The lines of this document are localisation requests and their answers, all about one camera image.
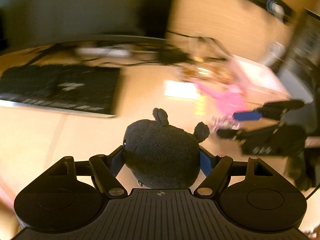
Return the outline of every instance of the stuffed animal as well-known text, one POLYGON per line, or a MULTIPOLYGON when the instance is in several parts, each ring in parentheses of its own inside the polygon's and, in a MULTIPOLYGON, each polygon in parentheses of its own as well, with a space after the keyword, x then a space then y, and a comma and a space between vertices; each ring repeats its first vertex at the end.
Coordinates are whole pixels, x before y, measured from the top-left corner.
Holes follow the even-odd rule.
POLYGON ((193 134, 169 125, 163 109, 153 110, 155 121, 139 120, 127 127, 124 161, 134 176, 150 188, 189 188, 200 171, 199 143, 209 136, 203 122, 193 134))

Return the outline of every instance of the computer screen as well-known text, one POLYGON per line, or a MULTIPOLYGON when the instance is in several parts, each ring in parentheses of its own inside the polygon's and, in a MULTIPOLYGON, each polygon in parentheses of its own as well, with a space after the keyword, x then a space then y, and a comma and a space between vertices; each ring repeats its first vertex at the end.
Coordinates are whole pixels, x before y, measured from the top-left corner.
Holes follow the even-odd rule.
POLYGON ((172 0, 0 0, 9 49, 82 35, 164 38, 172 0))

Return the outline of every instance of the plush toy ear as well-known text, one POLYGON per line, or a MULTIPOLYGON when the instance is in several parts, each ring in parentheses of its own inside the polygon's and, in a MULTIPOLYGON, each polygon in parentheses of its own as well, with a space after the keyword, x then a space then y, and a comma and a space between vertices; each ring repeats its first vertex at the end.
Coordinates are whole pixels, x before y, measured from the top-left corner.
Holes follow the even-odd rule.
POLYGON ((209 127, 203 122, 200 122, 197 124, 195 128, 195 132, 193 133, 193 135, 196 136, 199 143, 207 139, 209 137, 209 134, 210 134, 209 127))
POLYGON ((158 109, 155 108, 153 109, 152 112, 153 117, 156 119, 156 121, 158 123, 160 123, 163 126, 168 126, 169 125, 169 121, 168 121, 168 115, 166 113, 166 111, 164 111, 163 109, 158 109))

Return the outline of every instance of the yellow object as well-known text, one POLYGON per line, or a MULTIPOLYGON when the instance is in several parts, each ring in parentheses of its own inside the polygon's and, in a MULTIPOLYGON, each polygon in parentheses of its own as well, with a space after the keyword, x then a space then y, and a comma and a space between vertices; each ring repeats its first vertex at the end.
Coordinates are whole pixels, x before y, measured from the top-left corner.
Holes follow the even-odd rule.
POLYGON ((200 95, 196 101, 195 115, 205 115, 205 95, 200 95))

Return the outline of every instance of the black notebook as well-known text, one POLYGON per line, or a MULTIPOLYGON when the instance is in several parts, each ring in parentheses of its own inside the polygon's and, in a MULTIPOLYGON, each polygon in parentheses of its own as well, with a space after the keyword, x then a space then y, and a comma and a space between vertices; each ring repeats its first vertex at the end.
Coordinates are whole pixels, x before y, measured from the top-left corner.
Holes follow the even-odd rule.
POLYGON ((0 100, 109 117, 115 115, 119 81, 120 68, 83 64, 12 67, 0 77, 0 100))

